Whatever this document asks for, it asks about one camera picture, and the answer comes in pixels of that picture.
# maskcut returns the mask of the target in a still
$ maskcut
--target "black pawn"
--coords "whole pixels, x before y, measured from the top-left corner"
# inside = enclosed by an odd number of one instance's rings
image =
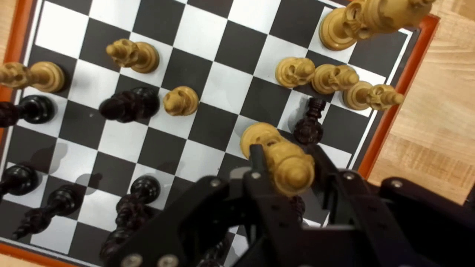
[[[29,122],[39,124],[49,121],[55,114],[54,102],[42,94],[30,94],[20,100],[18,115]]]
[[[149,220],[146,204],[156,200],[161,194],[161,183],[153,176],[138,177],[133,186],[131,194],[124,195],[116,204],[118,226],[140,228]]]
[[[161,108],[159,96],[155,90],[137,87],[134,90],[115,93],[100,105],[100,112],[107,119],[128,122],[149,118]]]
[[[0,200],[5,194],[11,192],[15,195],[23,195],[33,191],[39,185],[38,173],[27,165],[17,164],[5,170],[0,180]]]

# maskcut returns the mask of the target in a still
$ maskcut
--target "wooden surface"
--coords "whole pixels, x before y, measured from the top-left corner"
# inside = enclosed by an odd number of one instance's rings
[[[0,0],[0,60],[15,0]],[[458,203],[475,180],[475,1],[437,0],[438,32],[370,180],[406,176]],[[0,256],[3,265],[26,265]]]

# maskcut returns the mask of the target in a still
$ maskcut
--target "white square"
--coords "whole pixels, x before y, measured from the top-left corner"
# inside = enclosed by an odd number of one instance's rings
[[[326,151],[328,158],[339,167],[339,168],[346,168],[348,164],[351,162],[352,154],[348,151],[342,151],[339,148],[326,145],[326,143],[318,143],[321,148]]]
[[[238,119],[235,122],[235,128],[232,131],[232,136],[229,137],[226,152],[233,154],[236,157],[247,158],[241,149],[241,137],[242,137],[244,130],[247,130],[254,122],[257,122],[257,121],[251,119],[248,116],[244,116],[244,115],[238,116]]]
[[[217,174],[223,158],[225,151],[189,139],[183,148],[176,174],[196,182],[207,174]]]
[[[78,222],[67,216],[54,216],[48,228],[32,234],[32,243],[61,253],[69,253]]]
[[[165,111],[164,100],[168,88],[161,87],[159,97],[161,97],[161,109],[156,115],[153,115],[149,121],[149,125],[176,136],[189,137],[192,131],[192,125],[196,116],[196,112],[190,115],[171,115]]]
[[[119,72],[87,60],[78,60],[69,97],[82,105],[98,108],[118,87]]]
[[[147,125],[138,121],[119,122],[106,119],[100,151],[137,161],[147,134]]]
[[[306,57],[308,48],[290,42],[287,39],[268,35],[262,56],[259,57],[254,75],[271,82],[279,84],[277,79],[277,68],[284,57]]]
[[[162,42],[162,41],[156,41],[153,38],[140,35],[137,32],[133,32],[130,38],[133,41],[144,41],[144,42],[152,44],[159,53],[159,65],[152,72],[138,72],[138,70],[134,70],[133,68],[122,68],[121,72],[128,76],[133,76],[136,79],[141,79],[144,82],[153,84],[153,85],[162,85],[165,70],[167,70],[167,66],[168,66],[168,62],[170,62],[170,57],[173,53],[173,47]]]
[[[79,57],[87,33],[88,19],[88,16],[72,8],[45,1],[36,44],[72,57]]]
[[[20,119],[17,124],[23,125],[23,127],[27,127],[27,128],[32,128],[32,130],[36,130],[36,131],[42,131],[42,133],[49,134],[49,136],[58,136],[61,124],[63,124],[63,116],[64,116],[67,99],[61,97],[58,94],[54,94],[54,93],[38,90],[38,88],[30,87],[30,85],[24,88],[24,97],[29,96],[29,94],[43,94],[43,96],[49,97],[55,105],[55,114],[46,122],[33,124],[33,122],[29,122],[27,119]]]
[[[321,33],[320,33],[321,32],[321,25],[323,25],[321,22],[331,10],[333,8],[324,7],[323,14],[321,14],[321,20],[318,22],[318,26],[317,26],[317,29],[314,32],[314,36],[312,36],[309,48],[317,51],[317,53],[326,54],[328,57],[337,59],[337,60],[340,60],[343,63],[348,63],[351,60],[352,54],[354,54],[354,50],[355,50],[357,44],[354,44],[354,45],[351,45],[348,48],[343,48],[343,50],[331,50],[331,48],[327,48],[321,41]]]
[[[49,173],[76,182],[81,176],[91,176],[95,157],[97,149],[60,137],[52,155]]]
[[[311,97],[311,94],[302,93],[299,90],[291,90],[278,127],[281,130],[293,133],[296,124],[305,116],[308,111],[308,100]],[[318,118],[320,122],[324,122],[328,108],[330,103],[327,102],[326,108],[321,111],[321,118]]]
[[[106,23],[133,30],[141,0],[94,0],[89,16]]]
[[[30,191],[24,195],[5,194],[3,198],[8,201],[23,204],[23,205],[29,205],[32,208],[41,207],[42,200],[43,200],[43,194],[45,194],[45,186],[48,182],[48,174],[43,171],[36,171],[36,173],[41,180],[39,180],[39,185],[33,191]]]
[[[156,207],[156,208],[161,208],[161,210],[165,208],[167,198],[168,198],[170,189],[174,185],[174,177],[176,176],[170,174],[167,171],[158,170],[158,168],[147,167],[144,164],[136,164],[136,168],[134,168],[134,173],[133,173],[133,180],[131,180],[128,192],[131,192],[133,182],[136,179],[138,179],[140,176],[144,176],[144,174],[156,177],[159,180],[159,183],[161,183],[159,197],[156,200],[147,203],[147,205],[152,205],[152,207]]]
[[[279,8],[281,0],[233,1],[229,19],[268,33]]]
[[[213,60],[219,51],[225,27],[225,17],[195,5],[186,5],[174,45]]]
[[[355,68],[355,70],[360,75],[360,79],[367,81],[370,84],[385,84],[386,78],[380,73],[372,72],[369,69],[351,65],[352,68]],[[336,91],[331,97],[331,103],[339,105],[342,108],[351,109],[354,112],[358,112],[361,115],[370,116],[370,114],[373,112],[373,108],[366,108],[366,109],[354,109],[346,106],[346,103],[343,102],[343,93],[342,91]]]
[[[202,93],[202,102],[231,112],[241,112],[251,81],[253,75],[214,62]]]
[[[85,195],[78,220],[103,228],[106,231],[113,231],[118,228],[116,204],[119,200],[121,195],[115,195],[101,189],[91,189],[91,194]]]

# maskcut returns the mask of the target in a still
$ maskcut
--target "black chess piece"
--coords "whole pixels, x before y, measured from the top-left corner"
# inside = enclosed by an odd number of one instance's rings
[[[161,108],[159,94],[147,87],[118,91],[100,105],[100,112],[107,119],[128,122],[149,118]]]
[[[161,183],[153,176],[140,176],[131,186],[131,194],[121,197],[116,204],[118,226],[140,228],[150,219],[144,204],[153,201],[161,194]]]
[[[72,214],[84,201],[87,188],[79,183],[69,183],[57,188],[48,195],[46,204],[30,208],[21,225],[15,229],[15,238],[26,237],[29,232],[41,232],[51,223],[55,214]]]
[[[39,185],[39,182],[41,179],[35,168],[24,164],[11,165],[5,170],[0,180],[0,200],[8,192],[15,195],[29,194]]]
[[[326,108],[326,105],[327,102],[317,96],[308,100],[308,111],[294,127],[294,137],[297,142],[311,145],[323,139],[324,127],[318,119],[323,116],[323,109]]]
[[[43,94],[29,94],[20,100],[18,114],[33,124],[46,122],[54,116],[55,105]]]

